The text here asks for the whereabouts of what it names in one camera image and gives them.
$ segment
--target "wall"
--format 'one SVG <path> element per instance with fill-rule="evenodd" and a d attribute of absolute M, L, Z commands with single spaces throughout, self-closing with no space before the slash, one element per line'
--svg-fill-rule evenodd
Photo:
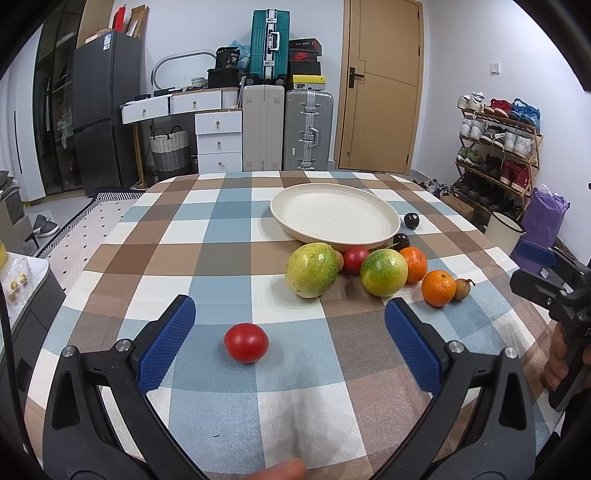
<path fill-rule="evenodd" d="M 111 16 L 125 3 L 125 0 L 115 0 Z M 308 4 L 289 0 L 274 0 L 270 3 L 261 0 L 152 0 L 148 6 L 150 13 L 142 56 L 141 85 L 144 93 L 154 90 L 150 76 L 154 65 L 162 58 L 197 50 L 215 52 L 233 40 L 248 45 L 253 10 L 289 10 L 290 38 L 316 37 L 322 44 L 320 62 L 322 73 L 326 75 L 326 91 L 335 98 L 330 147 L 332 160 L 343 44 L 343 0 L 315 2 L 313 9 Z M 163 88 L 187 86 L 191 84 L 191 77 L 207 77 L 207 69 L 212 68 L 214 63 L 210 57 L 173 60 L 158 70 L 157 82 Z"/>
<path fill-rule="evenodd" d="M 481 90 L 486 99 L 519 97 L 541 111 L 541 171 L 545 183 L 571 202 L 560 238 L 579 259 L 591 255 L 591 95 L 579 85 L 543 30 L 511 0 L 427 0 L 430 64 L 424 130 L 412 167 L 454 182 L 460 147 L 460 95 Z M 491 63 L 501 74 L 490 74 Z"/>

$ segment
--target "blue sneaker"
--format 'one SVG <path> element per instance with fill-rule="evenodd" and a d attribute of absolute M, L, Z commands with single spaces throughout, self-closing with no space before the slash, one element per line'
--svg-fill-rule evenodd
<path fill-rule="evenodd" d="M 537 108 L 528 105 L 520 98 L 516 98 L 512 104 L 513 110 L 509 114 L 509 118 L 523 122 L 535 127 L 536 131 L 540 131 L 540 111 Z"/>

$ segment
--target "plaid tablecloth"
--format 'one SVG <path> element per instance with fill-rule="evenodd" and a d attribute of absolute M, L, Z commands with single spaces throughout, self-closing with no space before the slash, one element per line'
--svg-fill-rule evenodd
<path fill-rule="evenodd" d="M 540 383 L 550 320 L 511 293 L 516 266 L 498 247 L 443 202 L 396 176 L 255 172 L 155 185 L 89 260 L 31 380 L 25 417 L 39 456 L 61 349 L 108 349 L 118 338 L 134 338 L 182 293 L 196 302 L 196 324 L 148 398 L 197 465 L 214 477 L 237 478 L 299 456 L 312 476 L 352 480 L 369 478 L 382 465 L 430 397 L 418 390 L 385 330 L 387 299 L 369 295 L 358 277 L 346 274 L 319 299 L 301 299 L 287 288 L 284 268 L 301 242 L 283 232 L 269 203 L 283 188 L 308 182 L 364 189 L 401 217 L 420 215 L 416 230 L 403 224 L 401 231 L 425 253 L 429 269 L 471 278 L 476 287 L 441 309 L 422 300 L 419 286 L 400 295 L 446 341 L 461 340 L 481 353 L 517 348 L 535 399 L 540 449 L 559 420 Z M 225 351 L 223 336 L 239 322 L 257 323 L 269 336 L 269 351 L 256 364 L 238 364 Z M 122 443 L 139 456 L 108 389 L 103 397 Z M 443 453 L 457 441 L 475 397 L 470 391 Z"/>

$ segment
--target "ceramic plate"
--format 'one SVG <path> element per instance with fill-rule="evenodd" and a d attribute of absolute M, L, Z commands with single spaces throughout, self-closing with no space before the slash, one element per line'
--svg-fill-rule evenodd
<path fill-rule="evenodd" d="M 347 251 L 380 247 L 400 228 L 396 210 L 375 195 L 334 183 L 305 183 L 279 192 L 271 212 L 290 235 Z"/>

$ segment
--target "white drawer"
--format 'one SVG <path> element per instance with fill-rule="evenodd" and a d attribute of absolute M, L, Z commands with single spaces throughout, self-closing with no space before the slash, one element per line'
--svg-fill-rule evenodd
<path fill-rule="evenodd" d="M 242 134 L 204 134 L 197 136 L 197 152 L 233 153 L 242 151 Z"/>
<path fill-rule="evenodd" d="M 242 132 L 242 111 L 210 112 L 195 115 L 195 133 L 227 134 Z"/>
<path fill-rule="evenodd" d="M 148 118 L 156 118 L 159 116 L 168 116 L 168 100 L 170 95 L 160 97 L 146 98 L 137 102 L 130 103 L 123 107 L 122 116 L 123 123 L 129 124 L 131 122 L 138 122 Z"/>
<path fill-rule="evenodd" d="M 170 113 L 198 112 L 200 110 L 219 110 L 222 107 L 222 93 L 219 90 L 208 92 L 181 93 L 170 99 Z"/>
<path fill-rule="evenodd" d="M 242 171 L 242 153 L 208 153 L 198 155 L 199 173 Z"/>

